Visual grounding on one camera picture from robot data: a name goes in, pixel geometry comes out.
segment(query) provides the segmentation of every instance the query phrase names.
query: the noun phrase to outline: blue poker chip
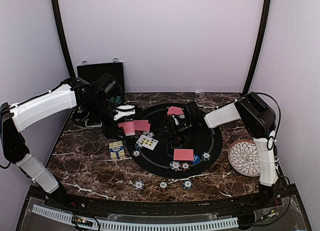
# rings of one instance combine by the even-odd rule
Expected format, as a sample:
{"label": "blue poker chip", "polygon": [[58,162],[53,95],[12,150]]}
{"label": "blue poker chip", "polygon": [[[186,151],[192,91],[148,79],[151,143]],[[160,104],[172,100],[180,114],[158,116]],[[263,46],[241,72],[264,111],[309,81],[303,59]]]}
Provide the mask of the blue poker chip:
{"label": "blue poker chip", "polygon": [[143,190],[144,187],[145,187],[144,182],[142,182],[141,180],[135,181],[135,183],[134,183],[134,189],[135,190]]}
{"label": "blue poker chip", "polygon": [[137,144],[137,143],[134,145],[134,147],[136,150],[140,150],[143,148],[143,146],[141,144]]}
{"label": "blue poker chip", "polygon": [[179,171],[180,170],[180,163],[177,161],[172,161],[170,163],[170,168],[174,171]]}
{"label": "blue poker chip", "polygon": [[209,160],[210,160],[210,157],[211,157],[211,155],[210,155],[210,153],[208,153],[208,152],[204,152],[204,153],[202,154],[202,159],[203,159],[203,161],[209,161]]}
{"label": "blue poker chip", "polygon": [[193,161],[191,161],[192,164],[197,164],[200,162],[200,157],[199,155],[193,155]]}
{"label": "blue poker chip", "polygon": [[193,186],[194,186],[194,183],[189,179],[183,181],[182,183],[182,187],[184,190],[190,190],[192,189]]}

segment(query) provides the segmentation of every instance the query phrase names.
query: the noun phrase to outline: stack of cards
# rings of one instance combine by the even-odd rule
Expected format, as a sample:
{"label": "stack of cards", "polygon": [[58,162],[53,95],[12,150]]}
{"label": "stack of cards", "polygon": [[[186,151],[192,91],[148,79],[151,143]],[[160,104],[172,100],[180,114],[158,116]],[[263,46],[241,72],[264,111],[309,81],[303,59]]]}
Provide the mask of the stack of cards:
{"label": "stack of cards", "polygon": [[119,128],[123,128],[126,136],[132,136],[136,134],[136,131],[150,131],[151,124],[148,120],[133,120],[132,122],[118,123]]}
{"label": "stack of cards", "polygon": [[122,141],[111,142],[109,143],[111,160],[117,161],[122,160],[126,157],[125,148]]}
{"label": "stack of cards", "polygon": [[150,131],[151,124],[148,120],[133,120],[135,131]]}
{"label": "stack of cards", "polygon": [[193,161],[194,150],[193,149],[174,149],[173,160],[175,161]]}
{"label": "stack of cards", "polygon": [[184,111],[180,107],[171,106],[168,108],[167,115],[184,115]]}

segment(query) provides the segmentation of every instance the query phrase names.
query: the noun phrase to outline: white measuring strip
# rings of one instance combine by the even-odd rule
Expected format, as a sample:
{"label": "white measuring strip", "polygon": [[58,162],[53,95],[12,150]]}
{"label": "white measuring strip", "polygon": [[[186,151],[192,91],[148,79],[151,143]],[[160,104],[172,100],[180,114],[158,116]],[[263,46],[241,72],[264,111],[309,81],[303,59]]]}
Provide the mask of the white measuring strip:
{"label": "white measuring strip", "polygon": [[[57,211],[49,207],[41,205],[33,205],[32,212],[40,216],[55,220],[67,225],[73,225],[71,220],[73,214],[71,212]],[[98,225],[93,218],[87,218],[93,222],[92,227],[78,224],[79,227],[88,228],[90,230],[98,230]],[[129,222],[113,222],[98,219],[101,231],[215,231],[237,228],[238,218],[227,218],[215,221],[192,222],[179,224],[144,224],[144,223],[129,223]]]}

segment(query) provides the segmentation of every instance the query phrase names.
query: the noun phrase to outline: black frame pole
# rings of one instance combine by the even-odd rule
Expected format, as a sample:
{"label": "black frame pole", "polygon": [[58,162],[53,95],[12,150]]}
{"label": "black frame pole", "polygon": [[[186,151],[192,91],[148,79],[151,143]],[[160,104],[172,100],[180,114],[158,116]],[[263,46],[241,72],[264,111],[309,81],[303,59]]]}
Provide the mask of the black frame pole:
{"label": "black frame pole", "polygon": [[248,72],[248,75],[246,77],[246,81],[245,81],[244,88],[243,88],[243,91],[242,91],[242,95],[246,95],[249,92],[252,80],[253,80],[254,75],[255,75],[255,71],[256,71],[256,68],[257,68],[257,63],[258,63],[258,59],[259,59],[260,51],[261,51],[261,47],[262,47],[262,43],[263,43],[264,36],[265,36],[270,3],[271,3],[271,0],[264,0],[263,1],[263,8],[262,8],[262,14],[261,14],[261,21],[260,21],[258,36],[256,38],[254,52],[253,52],[253,56],[252,56],[252,60],[251,60],[250,68],[249,68],[249,72]]}
{"label": "black frame pole", "polygon": [[52,9],[53,9],[53,15],[55,19],[55,25],[56,25],[56,30],[58,32],[59,40],[60,40],[60,45],[62,49],[62,53],[64,56],[65,64],[68,69],[70,77],[75,77],[76,73],[71,61],[68,45],[67,45],[67,40],[65,36],[65,31],[64,27],[62,24],[62,19],[61,19],[61,13],[59,9],[59,1],[58,0],[51,0],[52,3]]}

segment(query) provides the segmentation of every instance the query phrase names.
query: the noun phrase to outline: white wall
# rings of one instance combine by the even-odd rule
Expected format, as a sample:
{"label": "white wall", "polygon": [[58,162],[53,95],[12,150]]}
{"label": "white wall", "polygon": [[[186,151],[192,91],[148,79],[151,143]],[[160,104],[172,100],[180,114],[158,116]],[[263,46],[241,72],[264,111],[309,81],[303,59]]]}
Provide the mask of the white wall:
{"label": "white wall", "polygon": [[281,166],[320,230],[320,0],[272,0],[252,91],[274,96],[283,113]]}
{"label": "white wall", "polygon": [[[43,93],[67,76],[51,0],[0,0],[0,104]],[[22,133],[42,162],[47,161],[65,120],[66,113],[56,114]],[[8,163],[1,148],[0,163]],[[16,166],[0,169],[2,231],[16,229],[29,186]]]}
{"label": "white wall", "polygon": [[242,92],[263,0],[59,0],[76,66],[125,63],[127,92]]}

